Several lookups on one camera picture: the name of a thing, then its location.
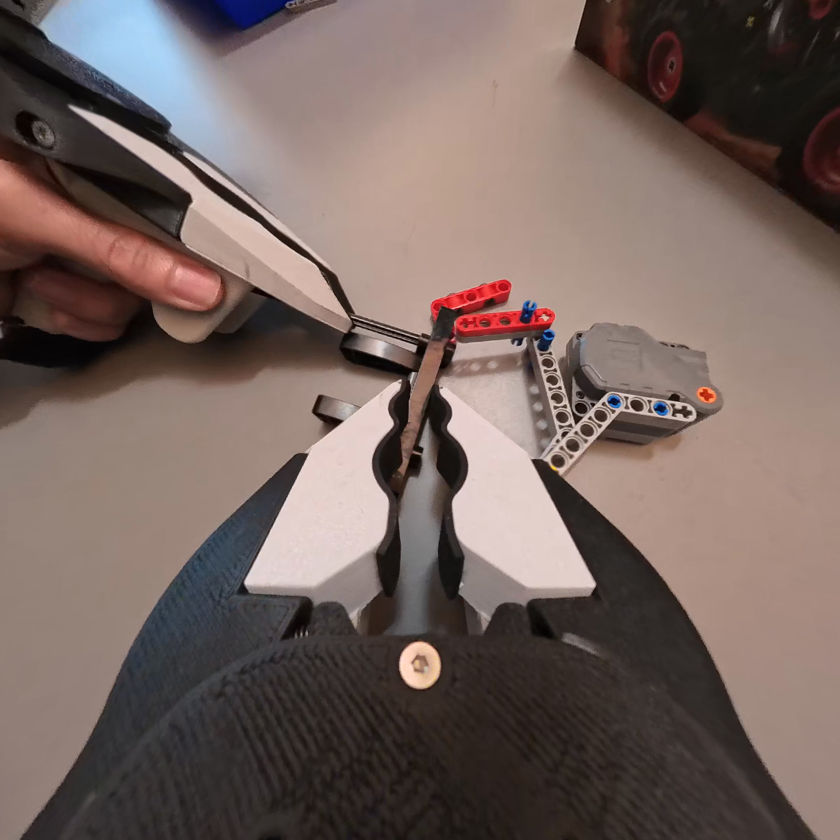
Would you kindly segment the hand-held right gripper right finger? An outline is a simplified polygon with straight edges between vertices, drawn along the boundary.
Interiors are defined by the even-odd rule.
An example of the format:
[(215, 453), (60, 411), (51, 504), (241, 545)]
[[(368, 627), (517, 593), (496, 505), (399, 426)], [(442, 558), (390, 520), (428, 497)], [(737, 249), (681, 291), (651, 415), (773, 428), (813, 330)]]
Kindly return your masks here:
[(438, 573), (470, 632), (504, 604), (591, 595), (595, 579), (529, 454), (448, 388), (434, 388), (427, 416), (446, 486)]

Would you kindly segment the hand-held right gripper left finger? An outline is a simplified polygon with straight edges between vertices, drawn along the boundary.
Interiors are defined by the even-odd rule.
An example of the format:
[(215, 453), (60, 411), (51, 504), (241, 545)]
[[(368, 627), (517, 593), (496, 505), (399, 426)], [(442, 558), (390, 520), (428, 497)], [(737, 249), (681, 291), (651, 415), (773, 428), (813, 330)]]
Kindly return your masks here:
[(310, 447), (245, 577), (252, 595), (341, 604), (351, 617), (400, 575), (396, 499), (411, 386), (396, 381)]

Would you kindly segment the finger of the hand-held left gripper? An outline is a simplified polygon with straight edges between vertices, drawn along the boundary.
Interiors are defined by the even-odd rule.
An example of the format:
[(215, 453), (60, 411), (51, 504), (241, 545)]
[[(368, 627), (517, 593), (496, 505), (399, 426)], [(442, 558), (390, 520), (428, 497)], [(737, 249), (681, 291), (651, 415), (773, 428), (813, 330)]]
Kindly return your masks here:
[(331, 267), (271, 211), (169, 135), (167, 178), (188, 197), (171, 239), (221, 277), (222, 300), (196, 319), (247, 319), (272, 298), (310, 319), (353, 313)]
[(155, 303), (170, 335), (237, 330), (257, 295), (339, 333), (352, 307), (321, 258), (226, 174), (171, 136), (156, 114), (69, 105), (69, 195), (83, 209), (151, 237), (221, 277), (208, 311)]

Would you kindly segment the thin black lego axle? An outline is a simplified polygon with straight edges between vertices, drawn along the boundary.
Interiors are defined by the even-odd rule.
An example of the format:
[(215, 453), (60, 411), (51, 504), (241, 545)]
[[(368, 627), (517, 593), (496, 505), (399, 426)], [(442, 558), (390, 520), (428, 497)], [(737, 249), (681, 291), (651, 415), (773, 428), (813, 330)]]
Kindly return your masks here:
[(380, 336), (383, 340), (417, 346), (420, 343), (425, 343), (429, 339), (429, 336), (425, 333), (415, 333), (389, 323), (363, 317), (357, 313), (350, 315), (350, 321), (353, 329)]

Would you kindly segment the black lego beam with pin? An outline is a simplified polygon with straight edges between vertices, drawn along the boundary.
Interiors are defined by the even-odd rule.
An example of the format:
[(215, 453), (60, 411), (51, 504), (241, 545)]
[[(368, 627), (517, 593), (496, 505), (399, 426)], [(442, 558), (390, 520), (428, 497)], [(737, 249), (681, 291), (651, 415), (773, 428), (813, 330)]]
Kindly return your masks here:
[(389, 486), (397, 497), (403, 493), (413, 451), (424, 422), (428, 400), (452, 343), (457, 318), (458, 312), (452, 308), (441, 306), (438, 310), (419, 370), (411, 386), (406, 423), (400, 435), (401, 460), (389, 479)]

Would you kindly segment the bent light grey lego beam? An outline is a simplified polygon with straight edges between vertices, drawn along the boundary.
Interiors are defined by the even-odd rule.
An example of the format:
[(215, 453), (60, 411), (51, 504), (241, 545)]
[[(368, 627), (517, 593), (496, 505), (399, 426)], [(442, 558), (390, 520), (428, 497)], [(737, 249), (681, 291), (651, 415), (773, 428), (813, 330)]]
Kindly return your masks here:
[[(605, 404), (605, 397), (611, 393), (623, 397), (624, 407), (621, 411), (613, 411)], [(656, 415), (651, 409), (651, 403), (655, 401), (667, 402), (671, 407), (671, 415)], [(629, 434), (633, 443), (646, 444), (675, 434), (697, 419), (695, 407), (684, 402), (608, 392), (567, 435), (547, 447), (541, 459), (548, 466), (552, 459), (562, 459), (565, 471), (561, 476), (564, 476), (594, 441), (605, 436), (607, 432)]]

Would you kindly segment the straight light grey lego beam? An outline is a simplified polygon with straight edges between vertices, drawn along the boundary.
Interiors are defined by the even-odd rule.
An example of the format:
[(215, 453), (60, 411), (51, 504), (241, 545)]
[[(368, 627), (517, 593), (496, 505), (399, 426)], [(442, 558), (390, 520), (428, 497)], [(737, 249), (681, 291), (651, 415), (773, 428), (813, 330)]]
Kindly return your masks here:
[(528, 354), (538, 388), (538, 402), (547, 424), (546, 446), (567, 435), (575, 426), (572, 404), (564, 379), (564, 363), (554, 354), (553, 347), (541, 350), (540, 339), (528, 340)]

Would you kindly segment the dark grey lego motor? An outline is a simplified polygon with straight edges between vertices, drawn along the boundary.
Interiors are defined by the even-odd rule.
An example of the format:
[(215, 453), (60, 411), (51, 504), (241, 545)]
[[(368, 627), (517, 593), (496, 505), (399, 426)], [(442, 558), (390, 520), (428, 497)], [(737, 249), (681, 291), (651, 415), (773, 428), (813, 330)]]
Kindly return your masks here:
[[(565, 359), (565, 377), (576, 421), (608, 392), (690, 404), (698, 414), (693, 424), (717, 415), (724, 405), (722, 391), (711, 382), (705, 352), (659, 341), (639, 327), (596, 323), (572, 335), (565, 348)], [(629, 434), (615, 431), (607, 432), (605, 438), (648, 445), (667, 437), (646, 444), (633, 443)]]

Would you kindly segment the red straight lego beam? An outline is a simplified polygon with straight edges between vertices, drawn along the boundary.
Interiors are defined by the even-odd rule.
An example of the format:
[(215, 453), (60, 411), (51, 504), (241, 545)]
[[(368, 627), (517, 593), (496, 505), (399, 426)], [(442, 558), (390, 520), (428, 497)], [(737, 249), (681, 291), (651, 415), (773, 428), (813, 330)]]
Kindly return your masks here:
[(459, 316), (454, 336), (458, 343), (478, 343), (497, 340), (525, 340), (539, 337), (553, 328), (555, 312), (550, 308), (536, 308), (531, 320), (521, 320), (522, 312), (477, 311)]

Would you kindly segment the red angled lego beam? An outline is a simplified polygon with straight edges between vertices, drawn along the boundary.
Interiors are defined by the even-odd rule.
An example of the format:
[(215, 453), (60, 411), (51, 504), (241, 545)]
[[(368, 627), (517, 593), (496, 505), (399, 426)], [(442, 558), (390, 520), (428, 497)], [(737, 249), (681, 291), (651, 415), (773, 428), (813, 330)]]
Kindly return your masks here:
[(512, 284), (507, 279), (481, 284), (466, 290), (450, 292), (436, 298), (430, 304), (431, 322), (437, 320), (441, 308), (448, 308), (462, 314), (487, 310), (508, 302)]

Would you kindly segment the person's left hand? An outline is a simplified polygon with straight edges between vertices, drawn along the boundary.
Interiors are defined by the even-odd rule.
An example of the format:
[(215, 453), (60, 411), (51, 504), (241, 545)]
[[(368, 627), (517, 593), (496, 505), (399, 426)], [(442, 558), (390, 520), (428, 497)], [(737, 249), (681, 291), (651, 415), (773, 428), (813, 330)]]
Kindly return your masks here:
[(224, 299), (218, 273), (140, 233), (89, 215), (56, 190), (45, 163), (2, 142), (1, 313), (29, 296), (49, 332), (120, 338), (145, 302), (188, 312)]

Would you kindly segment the blue container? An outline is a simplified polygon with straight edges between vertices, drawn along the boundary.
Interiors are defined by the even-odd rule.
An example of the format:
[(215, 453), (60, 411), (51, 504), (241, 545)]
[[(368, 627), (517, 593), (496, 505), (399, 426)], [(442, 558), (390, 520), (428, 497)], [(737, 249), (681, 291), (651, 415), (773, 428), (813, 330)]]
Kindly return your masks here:
[(209, 3), (236, 29), (247, 30), (275, 16), (295, 17), (336, 4), (337, 1), (212, 1)]

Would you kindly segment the dark truck printed cardboard box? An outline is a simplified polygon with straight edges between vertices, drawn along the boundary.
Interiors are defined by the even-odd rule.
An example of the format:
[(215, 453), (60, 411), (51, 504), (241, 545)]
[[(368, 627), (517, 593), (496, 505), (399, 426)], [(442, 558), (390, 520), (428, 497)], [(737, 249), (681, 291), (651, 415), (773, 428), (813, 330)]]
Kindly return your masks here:
[(574, 47), (838, 230), (838, 1), (590, 1)]

